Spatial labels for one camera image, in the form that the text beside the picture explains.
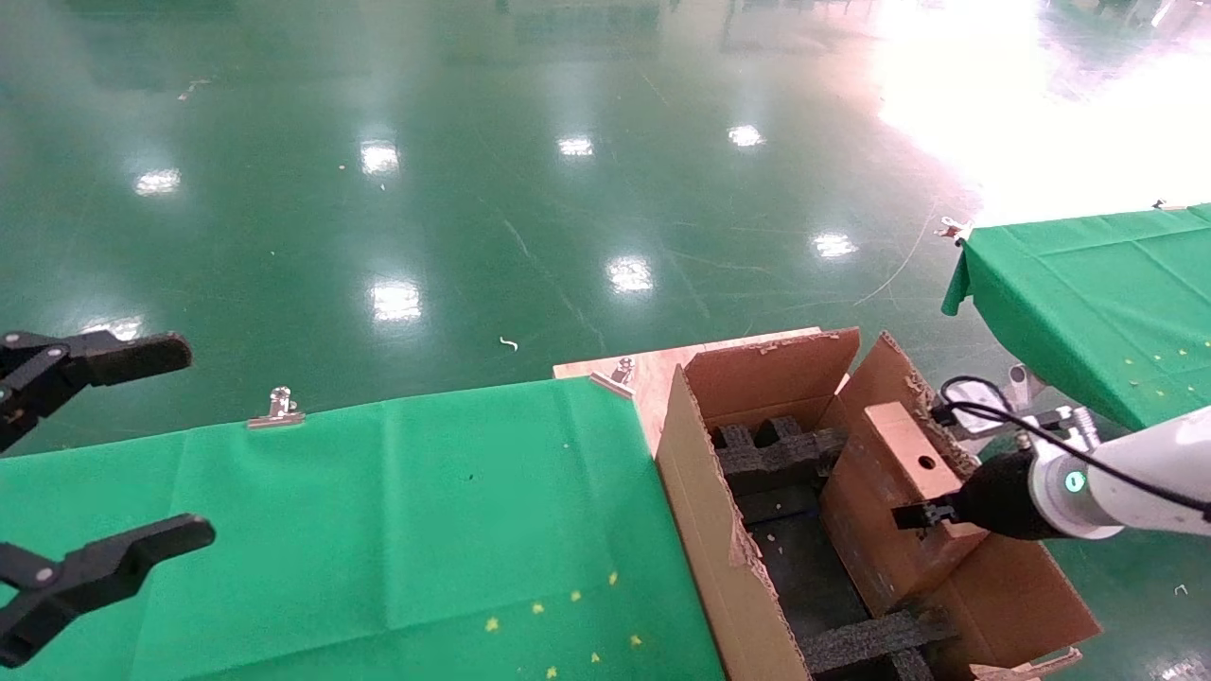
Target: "robotic arm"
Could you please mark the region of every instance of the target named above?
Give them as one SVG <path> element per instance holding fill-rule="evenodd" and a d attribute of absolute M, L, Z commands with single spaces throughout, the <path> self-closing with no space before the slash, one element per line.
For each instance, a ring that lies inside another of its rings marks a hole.
<path fill-rule="evenodd" d="M 1102 443 L 1084 407 L 1016 416 L 982 379 L 948 380 L 941 401 L 943 425 L 972 437 L 1014 431 L 1017 448 L 957 492 L 894 509 L 900 528 L 949 520 L 1018 539 L 1106 539 L 1124 527 L 1211 536 L 1211 407 Z"/>

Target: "plywood surface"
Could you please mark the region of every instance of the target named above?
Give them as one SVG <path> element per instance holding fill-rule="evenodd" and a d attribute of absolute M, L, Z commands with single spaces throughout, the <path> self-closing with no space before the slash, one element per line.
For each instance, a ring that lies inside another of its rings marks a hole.
<path fill-rule="evenodd" d="M 631 388 L 635 390 L 635 408 L 639 414 L 639 423 L 643 425 L 643 435 L 648 440 L 648 447 L 655 452 L 660 445 L 660 433 L 664 429 L 665 412 L 668 408 L 668 385 L 672 382 L 673 370 L 677 368 L 677 365 L 684 366 L 694 359 L 694 355 L 707 350 L 769 343 L 771 340 L 782 340 L 799 336 L 811 336 L 813 333 L 820 333 L 820 327 L 813 326 L 794 331 L 763 333 L 761 336 L 748 336 L 716 343 L 684 345 L 682 348 L 630 355 L 635 360 L 635 372 L 631 376 Z M 556 365 L 552 372 L 555 378 L 589 376 L 595 371 L 609 376 L 622 356 Z"/>

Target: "cardboard box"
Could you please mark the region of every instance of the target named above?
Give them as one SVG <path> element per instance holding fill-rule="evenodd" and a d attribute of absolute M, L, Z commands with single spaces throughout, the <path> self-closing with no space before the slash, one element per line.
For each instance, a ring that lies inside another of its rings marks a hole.
<path fill-rule="evenodd" d="M 821 520 L 872 613 L 945 610 L 959 637 L 932 651 L 937 677 L 1017 666 L 1101 633 L 1041 544 L 965 526 L 895 528 L 891 507 L 959 485 L 971 464 L 928 419 L 932 390 L 889 336 L 838 390 L 859 344 L 856 328 L 823 332 L 702 353 L 673 374 L 656 464 L 729 677 L 810 679 L 708 434 L 777 416 L 849 433 Z M 926 457 L 942 465 L 917 465 Z"/>

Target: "floor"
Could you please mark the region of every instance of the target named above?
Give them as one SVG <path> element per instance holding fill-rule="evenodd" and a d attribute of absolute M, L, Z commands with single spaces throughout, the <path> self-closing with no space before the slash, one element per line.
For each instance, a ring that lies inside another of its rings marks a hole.
<path fill-rule="evenodd" d="M 0 326 L 196 354 L 21 447 L 803 326 L 999 377 L 932 230 L 1211 200 L 1209 68 L 1195 0 L 0 2 Z M 1206 549 L 1055 544 L 1062 677 L 1211 677 Z"/>

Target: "table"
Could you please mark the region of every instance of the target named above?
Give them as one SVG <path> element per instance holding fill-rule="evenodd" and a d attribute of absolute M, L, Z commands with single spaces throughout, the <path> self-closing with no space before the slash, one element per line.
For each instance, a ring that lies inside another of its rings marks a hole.
<path fill-rule="evenodd" d="M 587 378 L 5 459 L 0 488 L 0 538 L 52 559 L 218 533 L 15 680 L 723 679 L 633 407 Z"/>
<path fill-rule="evenodd" d="M 1211 204 L 976 229 L 942 311 L 968 296 L 1041 379 L 1127 428 L 1211 404 Z"/>

